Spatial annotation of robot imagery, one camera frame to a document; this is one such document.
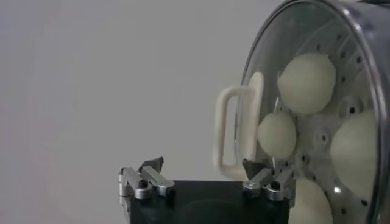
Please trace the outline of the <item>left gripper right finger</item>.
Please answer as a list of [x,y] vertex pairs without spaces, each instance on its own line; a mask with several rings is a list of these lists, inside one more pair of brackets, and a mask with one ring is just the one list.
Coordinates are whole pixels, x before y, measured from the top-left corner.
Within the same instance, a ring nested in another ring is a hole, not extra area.
[[250,199],[265,197],[278,203],[287,202],[292,208],[296,202],[296,176],[291,166],[273,169],[264,163],[243,159],[248,180],[243,181],[243,192]]

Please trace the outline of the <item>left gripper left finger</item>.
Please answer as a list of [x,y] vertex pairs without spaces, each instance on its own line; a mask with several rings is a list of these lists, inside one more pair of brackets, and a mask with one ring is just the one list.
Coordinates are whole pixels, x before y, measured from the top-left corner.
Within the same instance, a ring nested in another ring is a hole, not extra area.
[[146,160],[138,169],[123,167],[118,172],[119,203],[126,220],[131,219],[131,198],[145,201],[158,196],[168,198],[174,190],[175,182],[161,175],[164,158]]

